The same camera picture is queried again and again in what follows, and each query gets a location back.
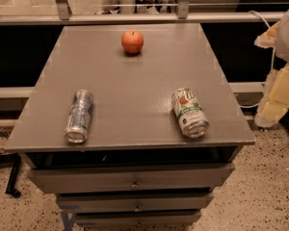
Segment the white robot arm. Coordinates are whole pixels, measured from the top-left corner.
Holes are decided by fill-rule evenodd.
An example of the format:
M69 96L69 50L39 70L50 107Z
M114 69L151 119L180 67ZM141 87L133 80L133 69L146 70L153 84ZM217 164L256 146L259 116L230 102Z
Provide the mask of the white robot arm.
M254 122L257 126L270 128L277 124L289 110L289 9L279 22L258 36L254 44L261 48L273 48L274 56L286 65L271 69L259 101Z

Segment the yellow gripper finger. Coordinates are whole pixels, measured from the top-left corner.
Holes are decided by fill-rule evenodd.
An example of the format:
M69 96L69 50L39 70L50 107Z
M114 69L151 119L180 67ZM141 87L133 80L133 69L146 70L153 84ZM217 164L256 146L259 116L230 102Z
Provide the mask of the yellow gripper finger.
M281 70L272 69L267 76L254 122L258 127L270 128L289 110L289 63Z
M280 22L272 25L266 32L256 38L254 44L261 48L270 48L276 45L276 31Z

